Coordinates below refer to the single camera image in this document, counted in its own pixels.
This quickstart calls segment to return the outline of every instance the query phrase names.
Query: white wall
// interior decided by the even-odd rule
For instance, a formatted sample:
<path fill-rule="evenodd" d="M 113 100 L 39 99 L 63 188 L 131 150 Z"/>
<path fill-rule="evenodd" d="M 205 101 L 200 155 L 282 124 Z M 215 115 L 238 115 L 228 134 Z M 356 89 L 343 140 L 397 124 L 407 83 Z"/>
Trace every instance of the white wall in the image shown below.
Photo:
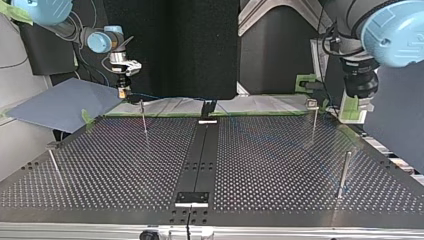
<path fill-rule="evenodd" d="M 19 34 L 0 14 L 0 68 L 22 62 L 25 48 Z M 0 69 L 0 113 L 47 90 L 50 78 L 33 76 L 29 62 Z M 45 151 L 51 130 L 0 115 L 0 181 Z"/>

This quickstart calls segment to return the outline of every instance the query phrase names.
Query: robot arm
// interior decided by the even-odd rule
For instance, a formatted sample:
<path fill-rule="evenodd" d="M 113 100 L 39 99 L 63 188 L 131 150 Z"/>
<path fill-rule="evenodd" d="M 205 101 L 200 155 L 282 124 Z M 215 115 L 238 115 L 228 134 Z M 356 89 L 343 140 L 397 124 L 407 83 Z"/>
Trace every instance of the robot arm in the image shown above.
<path fill-rule="evenodd" d="M 371 98 L 378 90 L 380 65 L 405 67 L 424 60 L 423 0 L 336 0 L 336 19 L 323 39 L 324 50 L 339 56 L 346 93 Z"/>
<path fill-rule="evenodd" d="M 137 74 L 142 65 L 127 58 L 125 46 L 131 38 L 124 39 L 120 26 L 105 26 L 102 30 L 79 26 L 69 17 L 72 14 L 72 0 L 13 0 L 11 3 L 26 10 L 35 23 L 62 39 L 89 47 L 95 53 L 108 53 L 112 68 L 107 69 L 119 76 L 119 97 L 127 97 L 131 91 L 129 77 Z"/>

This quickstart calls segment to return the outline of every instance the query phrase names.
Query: vertical metal rod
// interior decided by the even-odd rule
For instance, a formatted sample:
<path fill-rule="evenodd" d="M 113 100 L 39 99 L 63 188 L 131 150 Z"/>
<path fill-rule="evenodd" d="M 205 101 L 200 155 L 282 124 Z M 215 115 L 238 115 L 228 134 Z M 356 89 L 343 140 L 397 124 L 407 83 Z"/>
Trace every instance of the vertical metal rod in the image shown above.
<path fill-rule="evenodd" d="M 144 113 L 144 101 L 141 100 L 141 115 L 143 116 L 144 133 L 147 133 L 146 116 Z"/>
<path fill-rule="evenodd" d="M 53 162 L 54 168 L 56 169 L 56 171 L 58 171 L 58 172 L 59 172 L 59 166 L 57 165 L 56 158 L 54 157 L 53 150 L 50 150 L 50 149 L 49 149 L 49 154 L 50 154 L 50 157 L 51 157 L 51 159 L 52 159 L 52 162 Z"/>
<path fill-rule="evenodd" d="M 343 195 L 343 190 L 346 185 L 346 175 L 347 175 L 347 171 L 349 170 L 349 163 L 351 158 L 352 158 L 352 152 L 350 151 L 346 152 L 342 177 L 340 179 L 340 188 L 339 188 L 339 193 L 337 194 L 337 198 L 341 198 Z"/>
<path fill-rule="evenodd" d="M 315 109 L 314 132 L 315 132 L 315 129 L 317 128 L 318 110 L 319 110 L 319 108 Z"/>

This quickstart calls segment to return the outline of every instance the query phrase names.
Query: perforated metal table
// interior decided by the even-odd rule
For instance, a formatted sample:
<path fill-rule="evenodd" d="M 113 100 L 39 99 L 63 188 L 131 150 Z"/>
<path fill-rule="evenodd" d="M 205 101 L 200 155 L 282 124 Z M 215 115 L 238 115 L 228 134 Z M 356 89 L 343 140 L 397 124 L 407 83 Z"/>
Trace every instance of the perforated metal table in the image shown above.
<path fill-rule="evenodd" d="M 53 152 L 59 169 L 45 153 L 0 183 L 0 239 L 32 231 L 125 239 L 146 229 L 177 231 L 176 239 L 208 227 L 218 239 L 316 228 L 309 235 L 375 228 L 424 237 L 424 188 L 348 127 L 320 116 L 314 130 L 312 121 L 149 118 L 146 134 L 142 119 L 101 119 Z M 177 208 L 181 192 L 208 193 L 208 207 Z"/>

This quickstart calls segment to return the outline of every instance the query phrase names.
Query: metal plate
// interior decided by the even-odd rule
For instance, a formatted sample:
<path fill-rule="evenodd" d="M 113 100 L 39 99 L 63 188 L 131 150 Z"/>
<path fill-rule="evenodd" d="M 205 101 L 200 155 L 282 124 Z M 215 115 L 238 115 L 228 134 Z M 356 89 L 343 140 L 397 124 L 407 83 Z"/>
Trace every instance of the metal plate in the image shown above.
<path fill-rule="evenodd" d="M 196 186 L 213 196 L 204 225 L 424 228 L 423 188 L 345 126 L 319 117 L 313 131 L 309 115 L 231 117 L 217 131 L 215 178 L 200 173 Z"/>
<path fill-rule="evenodd" d="M 103 119 L 54 153 L 60 171 L 45 155 L 2 182 L 0 221 L 169 224 L 195 125 Z"/>

